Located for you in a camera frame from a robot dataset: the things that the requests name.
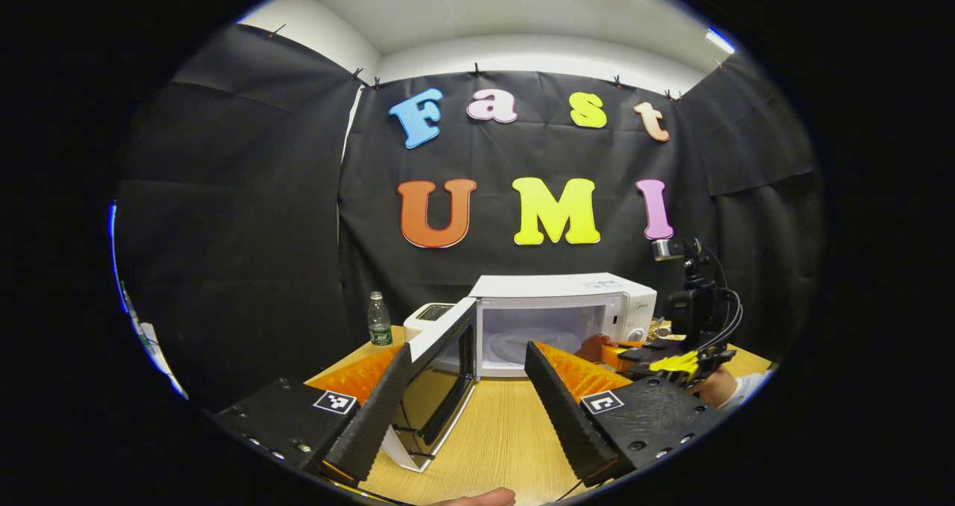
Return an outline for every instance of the yellow letter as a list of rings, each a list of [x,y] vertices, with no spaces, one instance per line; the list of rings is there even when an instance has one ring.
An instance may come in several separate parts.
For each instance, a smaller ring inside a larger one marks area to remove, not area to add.
[[[582,128],[603,128],[607,124],[607,115],[600,109],[604,102],[597,94],[574,92],[570,94],[570,118]]]
[[[560,241],[563,228],[570,219],[567,242],[575,245],[597,243],[600,233],[594,226],[593,193],[594,182],[574,178],[563,187],[560,202],[554,199],[540,178],[518,178],[514,180],[514,189],[521,193],[521,231],[514,235],[519,245],[539,245],[543,243],[543,234],[538,230],[538,218],[554,243]]]

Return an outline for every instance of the white sleeve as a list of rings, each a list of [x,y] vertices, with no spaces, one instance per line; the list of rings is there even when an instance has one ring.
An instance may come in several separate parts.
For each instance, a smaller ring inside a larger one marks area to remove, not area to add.
[[[749,398],[755,391],[759,390],[763,382],[766,381],[766,378],[773,374],[773,370],[769,370],[767,373],[754,373],[743,377],[736,378],[736,390],[733,391],[733,395],[730,396],[730,399],[723,402],[720,405],[720,410],[732,410],[737,408],[747,398]]]

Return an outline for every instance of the colorful foam letter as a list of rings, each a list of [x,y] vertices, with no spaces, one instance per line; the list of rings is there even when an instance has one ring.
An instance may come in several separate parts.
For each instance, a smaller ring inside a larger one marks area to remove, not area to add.
[[[600,109],[604,102],[597,94],[574,92],[570,94],[570,118],[582,128],[603,128],[607,124],[607,115]]]
[[[468,116],[474,119],[495,119],[501,124],[510,124],[518,119],[514,112],[514,96],[510,92],[488,88],[474,94],[473,104],[469,104]]]
[[[637,189],[644,193],[644,203],[647,204],[647,230],[644,230],[644,235],[651,241],[673,237],[673,227],[666,222],[666,206],[663,203],[665,188],[666,185],[660,180],[637,182]]]
[[[570,219],[566,240],[573,244],[597,243],[600,233],[594,226],[594,210],[590,201],[594,182],[574,178],[569,180],[560,194],[560,202],[540,178],[518,178],[514,189],[521,193],[521,231],[514,235],[519,245],[539,245],[543,234],[538,230],[538,218],[554,243],[560,241],[563,228]]]
[[[434,190],[434,183],[407,181],[399,185],[401,233],[413,245],[426,249],[443,249],[457,244],[468,233],[471,191],[477,187],[477,183],[468,179],[444,183],[444,190],[451,194],[451,222],[444,230],[434,230],[428,226],[428,196]]]
[[[655,140],[660,142],[669,141],[669,132],[666,132],[665,129],[661,129],[660,123],[658,122],[658,119],[662,119],[663,115],[658,110],[654,110],[653,105],[649,104],[648,101],[644,101],[641,104],[634,105],[633,110],[637,111],[644,119],[644,128],[647,128],[649,136],[654,137]]]
[[[441,119],[441,111],[434,101],[441,101],[443,97],[444,94],[439,89],[427,88],[424,92],[399,102],[389,109],[388,113],[398,117],[402,128],[405,128],[405,134],[408,135],[405,148],[415,148],[421,143],[430,141],[440,132],[436,125],[429,125],[426,119],[432,122]]]

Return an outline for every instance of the plastic water bottle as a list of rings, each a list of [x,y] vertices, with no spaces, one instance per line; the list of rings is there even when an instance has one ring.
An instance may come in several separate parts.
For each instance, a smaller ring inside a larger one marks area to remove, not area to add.
[[[372,303],[368,306],[368,332],[375,349],[392,345],[392,319],[388,316],[381,292],[372,292]]]

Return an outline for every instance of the bottle label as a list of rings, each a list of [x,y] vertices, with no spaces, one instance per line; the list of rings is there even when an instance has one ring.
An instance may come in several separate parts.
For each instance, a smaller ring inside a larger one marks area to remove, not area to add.
[[[372,345],[373,346],[391,346],[392,344],[392,330],[386,330],[385,332],[379,331],[370,331],[372,333]]]

